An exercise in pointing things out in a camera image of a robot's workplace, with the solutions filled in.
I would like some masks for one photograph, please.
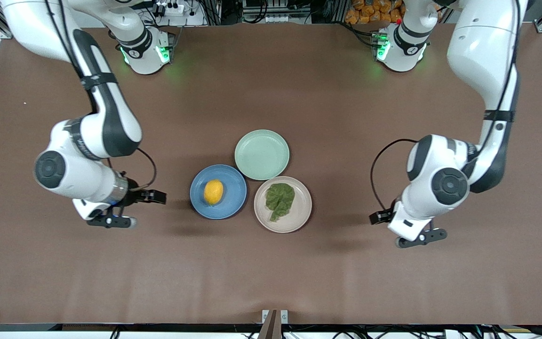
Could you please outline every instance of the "yellow lemon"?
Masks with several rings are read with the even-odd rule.
[[[211,206],[218,204],[223,197],[223,183],[219,179],[210,180],[204,187],[204,200]]]

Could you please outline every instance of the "blue plate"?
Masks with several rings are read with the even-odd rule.
[[[204,200],[204,187],[213,179],[223,183],[223,197],[218,204],[210,206]],[[246,180],[241,173],[228,165],[206,167],[194,178],[190,188],[191,204],[208,219],[225,219],[234,215],[246,201]]]

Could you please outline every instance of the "cable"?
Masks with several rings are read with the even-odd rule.
[[[72,68],[75,70],[75,73],[77,73],[79,79],[82,79],[82,77],[84,77],[84,73],[81,71],[81,68],[79,67],[78,62],[77,62],[77,56],[75,55],[74,50],[72,49],[71,39],[68,34],[68,27],[66,26],[66,16],[64,15],[64,6],[62,6],[62,0],[58,0],[58,6],[60,6],[60,13],[62,15],[62,25],[64,26],[64,32],[67,39],[66,42],[64,42],[64,38],[62,37],[62,33],[60,32],[60,28],[58,27],[58,24],[56,24],[56,20],[54,19],[54,12],[51,10],[49,0],[45,0],[45,7],[47,7],[49,19],[51,19],[51,23],[54,26],[54,29],[56,30],[56,35],[58,35],[58,39],[60,39],[60,44],[62,45],[64,52],[66,52],[66,56],[68,56],[68,61],[71,63]],[[92,92],[89,90],[85,90],[85,92],[87,93],[87,96],[89,98],[89,103],[91,104],[92,112],[96,112],[97,105],[95,103],[95,99],[93,98]]]
[[[173,49],[175,49],[175,47],[177,47],[177,45],[179,43],[179,38],[181,37],[182,32],[183,32],[183,26],[181,26],[181,29],[179,30],[179,34],[177,34],[177,36],[175,37],[175,42],[173,43]]]
[[[355,28],[353,28],[352,26],[348,26],[347,24],[345,24],[344,22],[340,22],[340,21],[333,21],[332,24],[338,24],[344,28],[346,28],[347,30],[351,31],[353,34],[355,34],[355,37],[357,37],[357,39],[363,43],[363,45],[366,45],[368,47],[379,47],[381,45],[379,45],[378,43],[368,43],[367,41],[363,40],[359,35],[362,35],[362,36],[368,36],[368,37],[371,37],[372,36],[372,33],[367,33],[367,32],[362,32],[362,31],[359,31],[359,30],[355,30]]]
[[[60,9],[62,9],[63,6],[62,6],[62,2],[60,0],[58,0],[58,5],[60,6]],[[54,19],[54,12],[51,10],[51,6],[49,5],[49,0],[45,0],[45,6],[47,7],[47,11],[48,11],[49,17],[51,19],[51,23],[54,26],[54,29],[56,30],[56,34],[58,35],[58,38],[60,39],[60,43],[62,44],[62,48],[64,48],[64,51],[66,52],[66,55],[68,56],[69,62],[71,63],[71,65],[75,69],[75,72],[77,73],[77,75],[80,78],[82,78],[83,73],[82,73],[81,69],[79,69],[79,67],[77,65],[77,62],[75,62],[75,59],[73,58],[73,55],[69,51],[69,47],[64,42],[64,38],[62,38],[62,33],[60,33],[60,28],[58,28],[58,24],[56,24],[56,20]]]
[[[376,158],[374,159],[374,162],[372,163],[372,169],[369,172],[369,177],[372,182],[372,191],[374,192],[374,196],[376,197],[376,200],[378,200],[378,203],[380,204],[380,206],[382,206],[383,210],[386,209],[386,206],[380,200],[380,197],[378,196],[378,192],[376,191],[376,186],[374,185],[374,167],[376,167],[376,162],[378,161],[379,157],[382,155],[382,153],[384,153],[385,150],[387,150],[393,144],[397,144],[402,141],[408,141],[414,144],[417,142],[417,140],[413,140],[413,139],[396,139],[395,141],[387,144],[384,148],[382,148],[382,150],[378,153],[378,155],[376,155]]]
[[[143,155],[146,156],[146,158],[148,158],[148,160],[152,163],[152,168],[153,168],[153,172],[154,174],[152,175],[152,180],[150,180],[148,183],[146,183],[145,185],[142,185],[142,186],[139,186],[139,187],[135,187],[135,188],[131,188],[129,191],[131,192],[135,192],[135,191],[140,191],[144,188],[147,188],[147,187],[150,187],[150,185],[152,185],[155,181],[156,181],[156,176],[158,175],[158,170],[156,168],[156,163],[154,162],[154,160],[152,159],[152,157],[146,153],[144,150],[142,150],[141,148],[137,148],[137,150],[139,152],[141,152]]]
[[[503,92],[501,92],[501,98],[499,99],[497,110],[501,109],[501,104],[503,103],[503,99],[505,99],[505,92],[507,92],[507,87],[510,84],[511,73],[514,69],[514,65],[516,64],[516,58],[518,57],[518,43],[520,41],[520,25],[522,24],[521,23],[522,14],[521,14],[521,8],[520,8],[520,1],[515,0],[515,2],[516,2],[516,6],[518,7],[518,27],[516,28],[516,40],[514,40],[514,51],[512,52],[512,56],[511,56],[510,69],[508,70],[507,77],[505,78],[505,84],[503,85]],[[488,133],[486,134],[486,137],[484,138],[484,141],[482,141],[482,146],[480,146],[480,149],[478,150],[476,155],[470,161],[468,161],[468,163],[471,161],[474,161],[480,156],[480,153],[486,146],[486,143],[488,142],[489,137],[491,137],[491,133],[493,132],[493,127],[495,125],[496,119],[497,119],[497,114],[493,114],[493,120],[491,122],[490,128],[488,129]]]
[[[110,339],[118,339],[120,337],[120,330],[126,330],[124,325],[116,325],[112,334],[110,334]]]
[[[310,12],[309,15],[307,15],[307,17],[305,18],[305,24],[307,23],[307,20],[308,20],[308,18],[309,18],[311,15],[313,15],[313,14],[315,14],[315,13],[318,13],[318,12],[321,11],[321,10],[322,10],[322,9],[317,9],[317,10],[314,11],[314,12]]]
[[[256,19],[253,21],[248,21],[246,19],[243,19],[244,22],[247,22],[248,24],[257,24],[258,22],[261,22],[265,16],[267,15],[267,7],[269,4],[267,3],[267,0],[259,0],[261,2],[261,10],[258,12],[258,15],[256,16]]]
[[[150,13],[150,17],[152,17],[152,23],[154,24],[154,26],[155,26],[156,28],[159,28],[158,22],[156,21],[156,18],[155,18],[154,15],[152,14],[152,11],[150,11],[150,8],[146,5],[145,2],[142,2],[142,5],[143,5],[143,8],[147,9],[148,13]]]
[[[342,21],[332,21],[332,22],[330,22],[330,24],[338,24],[338,25],[346,28],[347,30],[349,30],[349,31],[351,31],[351,32],[353,32],[355,34],[361,34],[362,36],[373,36],[372,33],[356,30],[352,25],[347,25]]]
[[[501,328],[501,326],[499,325],[495,325],[494,328],[497,329],[497,331],[501,331],[503,333],[505,333],[505,335],[507,335],[510,339],[517,339],[516,337],[514,337],[513,335],[511,335],[509,332],[507,332],[506,330],[503,330],[503,328]]]
[[[336,338],[338,337],[338,335],[340,335],[340,334],[346,334],[346,335],[348,335],[348,337],[349,337],[350,339],[355,339],[355,337],[353,337],[352,335],[350,335],[348,332],[343,332],[343,331],[342,331],[342,332],[336,333],[336,335],[334,335],[334,337],[333,337],[332,339],[336,339]]]

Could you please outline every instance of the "beige plate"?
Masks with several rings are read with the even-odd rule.
[[[292,202],[290,213],[280,217],[275,223],[269,221],[273,211],[269,210],[265,205],[267,201],[267,189],[274,183],[286,183],[294,189],[294,202]],[[277,233],[290,233],[301,228],[311,216],[311,211],[311,195],[307,187],[295,178],[277,177],[267,180],[258,188],[254,196],[254,213],[256,213],[256,218],[264,227]]]

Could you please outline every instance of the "leaf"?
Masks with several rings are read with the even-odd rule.
[[[294,202],[294,189],[286,183],[274,183],[267,189],[267,202],[265,205],[272,210],[270,221],[277,221],[279,217],[290,213]]]

